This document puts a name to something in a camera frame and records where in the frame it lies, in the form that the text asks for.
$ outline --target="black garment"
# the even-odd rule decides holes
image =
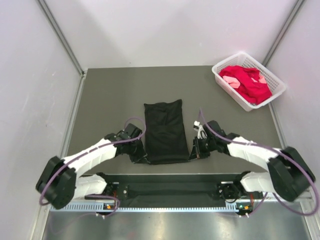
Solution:
[[[145,151],[150,164],[188,162],[182,100],[144,104]]]

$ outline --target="gray table surface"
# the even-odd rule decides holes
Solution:
[[[106,134],[123,129],[132,116],[144,119],[144,103],[182,99],[183,121],[189,150],[196,135],[193,123],[202,107],[206,120],[216,120],[228,133],[280,147],[268,106],[244,111],[215,82],[211,66],[174,66],[89,69],[84,83],[68,154],[98,142]],[[133,121],[138,127],[142,125]],[[94,167],[88,173],[106,174],[205,174],[241,173],[263,169],[245,160],[212,152],[210,158],[188,163],[133,164],[127,155]]]

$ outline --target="metal floor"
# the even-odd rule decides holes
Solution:
[[[216,120],[228,133],[237,133],[272,147],[280,147],[268,106],[244,111],[215,82],[211,66],[137,67],[89,69],[84,83],[68,155],[97,143],[109,133],[123,129],[132,116],[144,119],[144,103],[182,99],[182,113],[189,151],[199,108],[206,120]],[[89,173],[107,174],[199,174],[263,172],[242,159],[213,152],[210,158],[168,165],[132,164],[127,155],[118,156]]]
[[[268,106],[244,111],[214,80],[211,66],[140,67],[89,69],[75,119],[68,154],[75,154],[117,133],[132,116],[144,119],[144,103],[182,99],[186,138],[191,150],[196,132],[193,123],[203,108],[206,120],[216,120],[228,134],[240,134],[273,147],[280,142]],[[96,166],[89,173],[106,174],[229,174],[263,171],[242,159],[213,152],[210,158],[167,165],[133,164],[118,156]],[[61,230],[81,213],[50,212],[48,222]],[[265,202],[249,219],[222,213],[117,213],[111,218],[85,216],[62,233],[54,235],[48,223],[44,240],[307,240],[303,217],[277,203]]]
[[[295,210],[301,211],[299,204]],[[280,204],[265,202],[250,218],[235,213],[121,212],[103,220],[84,216],[65,230],[82,213],[51,212],[43,240],[310,240],[303,217]]]

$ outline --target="laundry basket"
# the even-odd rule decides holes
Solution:
[[[226,68],[227,66],[235,65],[239,65],[244,68],[259,69],[260,73],[264,76],[270,91],[272,92],[272,96],[258,105],[251,104],[247,100],[245,100],[219,75],[222,69]],[[220,87],[222,87],[247,112],[251,111],[252,109],[258,109],[270,103],[272,100],[279,97],[286,90],[286,85],[284,84],[284,82],[282,82],[272,72],[266,69],[261,63],[259,63],[257,60],[255,60],[253,57],[251,57],[245,52],[239,52],[214,65],[212,67],[212,72],[215,75],[215,81],[220,85]]]

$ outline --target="red cloth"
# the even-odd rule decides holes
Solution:
[[[251,104],[260,104],[270,98],[272,93],[266,83],[259,82],[260,71],[256,68],[245,68],[242,66],[227,66],[219,75],[238,79],[241,83],[236,90],[245,100]]]

